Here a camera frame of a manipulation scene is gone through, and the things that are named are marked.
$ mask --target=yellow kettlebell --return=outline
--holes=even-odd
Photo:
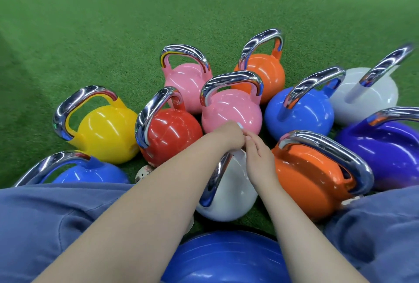
[[[87,114],[78,131],[69,126],[71,115],[91,98],[105,98],[108,106]],[[52,124],[57,135],[102,162],[122,164],[132,159],[139,147],[135,140],[137,114],[127,108],[115,93],[101,86],[84,87],[61,103]]]

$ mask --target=person's left arm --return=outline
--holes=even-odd
[[[159,282],[221,157],[243,145],[236,122],[204,135],[127,191],[34,283]]]

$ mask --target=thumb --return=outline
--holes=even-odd
[[[253,139],[250,136],[246,135],[245,141],[246,141],[247,157],[248,158],[254,158],[256,156],[259,156],[258,149],[256,148],[256,144],[253,141]]]

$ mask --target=forearm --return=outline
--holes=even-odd
[[[258,187],[294,283],[367,282],[278,183]]]
[[[133,186],[36,280],[160,280],[217,163],[225,138],[207,134]]]

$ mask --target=hand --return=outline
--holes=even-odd
[[[249,180],[258,190],[266,185],[280,185],[275,158],[270,148],[255,133],[243,130],[246,141],[246,169]]]
[[[226,151],[241,149],[244,145],[244,135],[237,122],[227,121],[212,133],[219,137],[221,143],[226,143]]]

